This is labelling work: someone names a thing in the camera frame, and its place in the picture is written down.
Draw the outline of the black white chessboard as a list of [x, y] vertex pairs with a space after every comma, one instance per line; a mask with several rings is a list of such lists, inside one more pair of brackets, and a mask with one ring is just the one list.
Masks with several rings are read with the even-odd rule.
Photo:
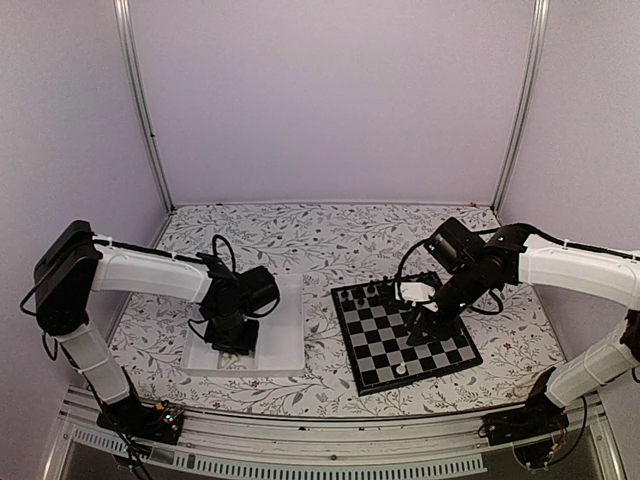
[[[394, 298], [393, 280], [384, 277], [331, 290], [347, 356], [359, 396], [416, 381], [458, 373], [483, 363], [466, 326], [444, 341], [407, 344], [406, 321], [412, 307]], [[396, 373], [404, 364], [406, 373]]]

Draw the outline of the white plastic tray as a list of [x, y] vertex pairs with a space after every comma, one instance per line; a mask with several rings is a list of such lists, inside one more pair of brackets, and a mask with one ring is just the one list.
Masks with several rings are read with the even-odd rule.
[[242, 378], [299, 376], [305, 370], [303, 283], [301, 274], [278, 275], [280, 302], [262, 319], [247, 319], [242, 339], [251, 349], [226, 353], [202, 337], [206, 327], [187, 333], [180, 361], [190, 376]]

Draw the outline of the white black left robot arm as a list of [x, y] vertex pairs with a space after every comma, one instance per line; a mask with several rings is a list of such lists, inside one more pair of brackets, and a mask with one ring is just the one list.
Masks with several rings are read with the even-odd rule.
[[213, 349], [248, 354], [255, 349], [260, 319], [270, 315], [281, 294], [263, 266], [239, 272], [217, 251], [193, 257], [100, 236], [83, 220], [73, 221], [34, 269], [27, 298], [32, 316], [70, 356], [98, 399], [110, 405], [111, 419], [128, 434], [148, 426], [148, 412], [89, 324], [87, 303], [93, 292], [123, 291], [181, 299], [197, 306], [206, 323], [205, 342]]

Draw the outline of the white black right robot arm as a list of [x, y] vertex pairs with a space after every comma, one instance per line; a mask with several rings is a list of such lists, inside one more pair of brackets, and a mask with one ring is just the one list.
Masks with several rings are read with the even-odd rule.
[[556, 410], [604, 387], [639, 365], [639, 254], [561, 240], [526, 223], [472, 231], [456, 218], [445, 220], [413, 246], [426, 250], [449, 275], [441, 287], [395, 275], [396, 300], [409, 304], [412, 345], [426, 336], [448, 339], [456, 319], [482, 296], [503, 287], [556, 288], [590, 304], [607, 303], [622, 314], [610, 332], [571, 360], [536, 380], [517, 427], [537, 436], [552, 424]]

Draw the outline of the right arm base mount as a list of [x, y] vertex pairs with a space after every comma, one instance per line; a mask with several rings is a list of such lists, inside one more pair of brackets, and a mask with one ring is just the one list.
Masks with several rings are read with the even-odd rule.
[[527, 399], [523, 406], [486, 414], [477, 430], [490, 446], [524, 441], [514, 450], [517, 462], [529, 470], [550, 467], [564, 445], [569, 419], [544, 395]]

